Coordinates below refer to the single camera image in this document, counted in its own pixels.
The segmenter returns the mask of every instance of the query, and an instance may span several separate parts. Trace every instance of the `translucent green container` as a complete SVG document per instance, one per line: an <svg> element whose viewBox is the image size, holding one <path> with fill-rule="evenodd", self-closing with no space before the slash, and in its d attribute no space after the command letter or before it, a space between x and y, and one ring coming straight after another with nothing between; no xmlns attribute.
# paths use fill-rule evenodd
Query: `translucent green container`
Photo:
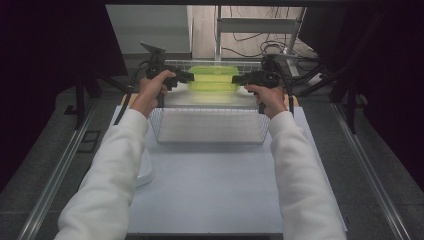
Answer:
<svg viewBox="0 0 424 240"><path fill-rule="evenodd" d="M194 82L188 87L193 91L237 91L239 85L233 84L234 75L239 75L235 66L193 66L188 72L194 74Z"/></svg>

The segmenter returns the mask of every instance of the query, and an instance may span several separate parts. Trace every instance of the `left hand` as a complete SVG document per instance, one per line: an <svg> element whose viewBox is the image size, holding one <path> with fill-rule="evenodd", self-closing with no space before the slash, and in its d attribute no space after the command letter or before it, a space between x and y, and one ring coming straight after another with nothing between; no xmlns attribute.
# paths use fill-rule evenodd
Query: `left hand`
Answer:
<svg viewBox="0 0 424 240"><path fill-rule="evenodd" d="M162 83L169 77L175 77L175 73L165 70L159 73L159 75L152 80L147 78L141 79L140 91L130 108L139 111L148 118L153 109L155 109L158 105L156 97L159 92L162 92L165 96L168 93L166 86Z"/></svg>

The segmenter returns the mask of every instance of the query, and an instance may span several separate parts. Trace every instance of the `human arm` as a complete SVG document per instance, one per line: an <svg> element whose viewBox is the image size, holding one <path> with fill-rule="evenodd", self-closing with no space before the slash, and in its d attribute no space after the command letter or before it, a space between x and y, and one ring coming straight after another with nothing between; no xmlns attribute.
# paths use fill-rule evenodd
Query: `human arm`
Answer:
<svg viewBox="0 0 424 240"><path fill-rule="evenodd" d="M284 239L346 239L337 203L305 131L281 106L282 89L259 86L246 86L246 89L259 94L257 103L265 103L265 114L271 118L271 152L284 218Z"/></svg>
<svg viewBox="0 0 424 240"><path fill-rule="evenodd" d="M129 206L144 151L147 117L157 105L156 95L167 77L163 72L142 80L139 96L118 125L105 134L92 166L78 192L59 217L56 239L124 239L129 225Z"/></svg>

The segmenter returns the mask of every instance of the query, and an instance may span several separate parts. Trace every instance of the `white sweater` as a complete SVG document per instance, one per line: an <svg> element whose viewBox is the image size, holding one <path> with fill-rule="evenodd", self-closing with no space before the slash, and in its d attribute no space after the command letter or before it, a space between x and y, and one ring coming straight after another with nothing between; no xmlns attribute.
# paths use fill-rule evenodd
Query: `white sweater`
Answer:
<svg viewBox="0 0 424 240"><path fill-rule="evenodd" d="M128 109L103 138L80 189L59 217L56 239L124 239L144 151L147 119ZM275 116L269 132L284 239L345 239L337 203L304 131L290 112Z"/></svg>

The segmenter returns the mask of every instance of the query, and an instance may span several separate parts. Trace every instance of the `wire basket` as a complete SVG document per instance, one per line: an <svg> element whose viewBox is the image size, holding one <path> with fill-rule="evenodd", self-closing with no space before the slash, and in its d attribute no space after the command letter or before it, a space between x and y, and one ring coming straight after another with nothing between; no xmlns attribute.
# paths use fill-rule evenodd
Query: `wire basket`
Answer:
<svg viewBox="0 0 424 240"><path fill-rule="evenodd" d="M259 62L166 61L183 71L196 65L237 66L240 74L260 70ZM258 114L255 98L244 93L212 93L228 101L203 101L211 93L192 93L179 85L165 98L166 108L156 108L150 115L159 143L234 143L262 144L269 119Z"/></svg>

